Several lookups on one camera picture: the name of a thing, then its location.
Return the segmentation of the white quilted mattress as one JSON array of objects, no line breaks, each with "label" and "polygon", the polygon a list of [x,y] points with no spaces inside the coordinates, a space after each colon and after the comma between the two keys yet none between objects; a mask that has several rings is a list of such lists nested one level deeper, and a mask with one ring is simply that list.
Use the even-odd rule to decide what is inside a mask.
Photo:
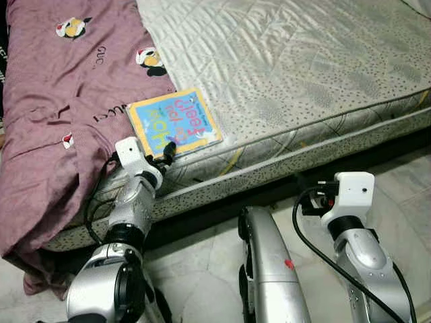
[{"label": "white quilted mattress", "polygon": [[431,24],[403,0],[137,0],[222,140],[178,157],[153,222],[430,125]]}]

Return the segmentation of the yellow blue children's book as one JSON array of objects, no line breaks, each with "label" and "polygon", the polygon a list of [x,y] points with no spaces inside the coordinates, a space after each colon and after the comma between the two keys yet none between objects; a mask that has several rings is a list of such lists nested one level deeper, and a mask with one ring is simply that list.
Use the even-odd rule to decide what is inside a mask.
[{"label": "yellow blue children's book", "polygon": [[135,136],[145,155],[162,157],[164,148],[176,143],[176,156],[211,147],[224,138],[201,90],[190,88],[151,98],[127,107]]}]

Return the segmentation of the mauve cartoon print blanket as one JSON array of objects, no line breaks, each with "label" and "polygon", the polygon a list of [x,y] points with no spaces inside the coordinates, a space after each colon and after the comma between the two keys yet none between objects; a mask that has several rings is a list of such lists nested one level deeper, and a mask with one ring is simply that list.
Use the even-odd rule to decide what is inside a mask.
[{"label": "mauve cartoon print blanket", "polygon": [[65,299],[71,275],[41,248],[84,208],[127,105],[175,92],[136,0],[7,0],[0,156],[0,257],[24,293]]}]

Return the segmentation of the dark bed base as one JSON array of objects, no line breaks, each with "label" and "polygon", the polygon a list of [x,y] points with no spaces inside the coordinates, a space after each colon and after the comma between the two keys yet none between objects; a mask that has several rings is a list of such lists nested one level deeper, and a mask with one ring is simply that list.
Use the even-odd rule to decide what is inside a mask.
[{"label": "dark bed base", "polygon": [[[431,128],[425,127],[419,131],[391,139],[359,153],[354,153],[335,159],[327,164],[301,170],[307,176],[310,185],[318,180],[330,179],[336,172],[345,170],[367,170],[382,164],[393,162],[398,157],[403,157],[414,151],[423,151],[430,148]],[[178,240],[182,237],[197,233],[208,227],[219,224],[226,219],[233,219],[239,215],[240,209],[249,205],[271,205],[288,197],[296,196],[296,183],[294,175],[284,176],[277,180],[265,182],[262,185],[253,186],[247,190],[241,190],[230,196],[219,198],[203,206],[175,213],[168,219],[161,219],[153,226],[147,239],[166,242]]]}]

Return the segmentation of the robot right leg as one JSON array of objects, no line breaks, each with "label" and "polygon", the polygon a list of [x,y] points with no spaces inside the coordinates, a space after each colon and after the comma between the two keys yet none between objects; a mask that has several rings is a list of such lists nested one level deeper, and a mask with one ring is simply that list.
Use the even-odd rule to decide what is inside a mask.
[{"label": "robot right leg", "polygon": [[267,207],[238,217],[246,260],[239,268],[244,323],[312,323],[295,264]]}]

